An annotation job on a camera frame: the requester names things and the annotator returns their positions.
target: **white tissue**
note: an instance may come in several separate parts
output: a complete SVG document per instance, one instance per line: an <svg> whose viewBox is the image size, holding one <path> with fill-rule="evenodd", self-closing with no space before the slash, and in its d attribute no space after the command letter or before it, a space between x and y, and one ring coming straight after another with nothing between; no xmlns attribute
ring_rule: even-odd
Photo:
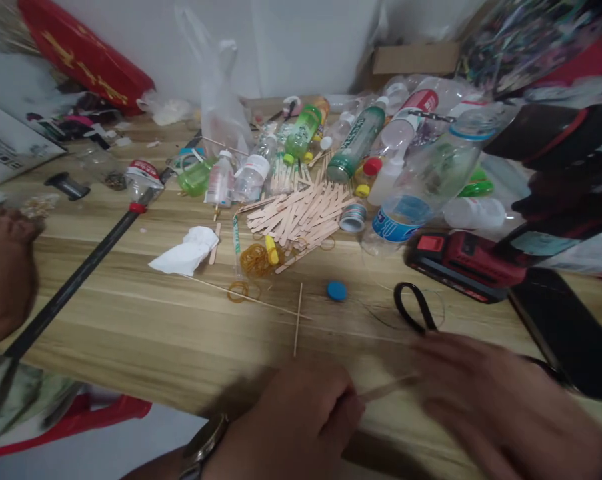
<svg viewBox="0 0 602 480"><path fill-rule="evenodd" d="M191 277L218 242L214 230L207 227L190 228L182 244L166 251L148 265L164 273L182 273Z"/></svg>

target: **scissors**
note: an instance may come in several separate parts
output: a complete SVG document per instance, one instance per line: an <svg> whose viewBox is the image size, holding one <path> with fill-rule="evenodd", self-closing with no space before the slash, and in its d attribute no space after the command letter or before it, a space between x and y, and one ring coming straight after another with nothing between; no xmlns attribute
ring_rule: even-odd
<svg viewBox="0 0 602 480"><path fill-rule="evenodd" d="M405 306L403 305L403 290L409 288L412 290L412 293L416 297L416 301L419 303L419 308L421 310L421 314L423 316L423 322L425 326L422 326L418 323L412 316L407 312ZM403 320L407 323L407 325L414 330L414 332L418 333L420 336L424 337L426 332L428 331L439 331L436 323L434 323L434 318L432 318L432 314L429 310L429 306L427 304L427 300L423 296L423 292L414 285L413 283L402 282L394 287L394 303L396 304L396 308L398 308L399 313L403 317ZM558 372L555 368L553 368L548 362L543 360L539 360L534 357L528 357L527 355L519 355L520 358L527 360L530 363L534 363L538 365L543 371L552 378L555 382L563 387L571 387L570 382L565 378L563 374Z"/></svg>

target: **plastic bag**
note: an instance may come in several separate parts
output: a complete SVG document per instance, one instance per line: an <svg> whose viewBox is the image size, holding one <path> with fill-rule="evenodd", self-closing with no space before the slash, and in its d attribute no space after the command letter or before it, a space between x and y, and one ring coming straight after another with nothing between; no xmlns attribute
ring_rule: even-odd
<svg viewBox="0 0 602 480"><path fill-rule="evenodd" d="M229 72L236 59L236 42L213 45L203 22L181 0L174 6L177 24L187 40L200 72L201 128L203 136L242 151L254 146L252 132L238 95L232 91ZM223 148L207 145L215 155Z"/></svg>
<svg viewBox="0 0 602 480"><path fill-rule="evenodd" d="M152 114L157 125L164 126L187 120L194 116L194 107L187 100L164 100L156 90L146 91L136 104L144 112Z"/></svg>

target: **yellow bottle cap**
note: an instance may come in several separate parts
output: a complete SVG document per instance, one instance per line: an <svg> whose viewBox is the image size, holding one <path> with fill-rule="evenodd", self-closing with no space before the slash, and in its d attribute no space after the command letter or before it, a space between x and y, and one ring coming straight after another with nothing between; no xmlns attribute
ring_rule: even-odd
<svg viewBox="0 0 602 480"><path fill-rule="evenodd" d="M359 185L356 187L356 190L354 190L354 195L358 198L367 198L369 196L369 190L370 188L368 185Z"/></svg>

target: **blue bottle cap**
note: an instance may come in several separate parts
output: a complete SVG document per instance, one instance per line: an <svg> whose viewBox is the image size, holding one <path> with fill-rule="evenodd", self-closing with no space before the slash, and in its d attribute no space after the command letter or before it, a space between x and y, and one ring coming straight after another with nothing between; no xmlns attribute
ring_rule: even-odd
<svg viewBox="0 0 602 480"><path fill-rule="evenodd" d="M327 284L327 296L334 301L344 301L347 298L347 287L342 282L330 282Z"/></svg>

